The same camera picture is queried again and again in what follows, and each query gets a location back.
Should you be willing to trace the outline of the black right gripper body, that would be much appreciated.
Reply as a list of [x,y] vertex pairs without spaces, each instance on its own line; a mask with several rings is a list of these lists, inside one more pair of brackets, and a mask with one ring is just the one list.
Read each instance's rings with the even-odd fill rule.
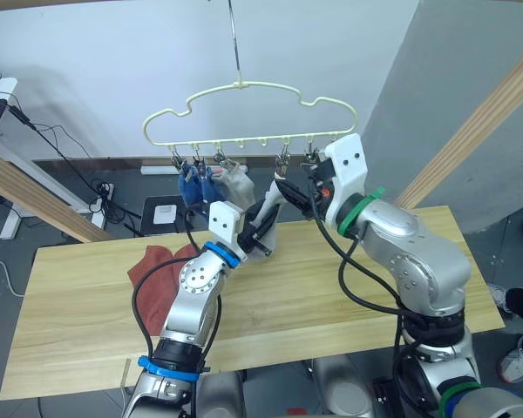
[[312,196],[315,198],[319,217],[321,220],[325,220],[326,212],[334,196],[334,166],[331,159],[322,159],[319,155],[306,155],[303,169],[308,175],[309,184],[314,188]]

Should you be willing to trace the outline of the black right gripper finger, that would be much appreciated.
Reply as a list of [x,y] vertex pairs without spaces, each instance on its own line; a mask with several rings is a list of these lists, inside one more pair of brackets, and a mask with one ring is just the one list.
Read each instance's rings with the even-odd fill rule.
[[309,197],[286,179],[277,179],[275,184],[280,194],[293,206],[309,206]]
[[295,208],[297,208],[302,213],[303,217],[313,217],[314,216],[310,200],[305,195],[289,196],[288,202],[291,205],[293,205]]

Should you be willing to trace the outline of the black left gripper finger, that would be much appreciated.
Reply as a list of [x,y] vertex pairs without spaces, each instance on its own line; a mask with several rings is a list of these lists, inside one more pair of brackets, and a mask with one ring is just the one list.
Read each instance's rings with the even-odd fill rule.
[[252,245],[253,248],[259,250],[265,257],[269,257],[272,254],[272,250],[267,248],[261,241],[261,236],[257,233],[252,235]]
[[255,238],[262,238],[269,231],[271,226],[275,223],[278,212],[281,208],[280,205],[273,205],[264,213],[260,220],[257,220],[258,216],[262,214],[262,204],[263,201],[260,201],[254,205],[254,208],[257,210],[255,217]]

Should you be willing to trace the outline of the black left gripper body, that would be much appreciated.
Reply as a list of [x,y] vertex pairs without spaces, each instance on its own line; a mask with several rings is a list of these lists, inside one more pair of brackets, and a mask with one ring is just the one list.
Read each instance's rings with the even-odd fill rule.
[[257,237],[257,227],[252,224],[260,207],[249,207],[245,213],[244,224],[241,233],[237,237],[239,247],[244,253],[251,253],[256,247],[261,248],[261,242]]

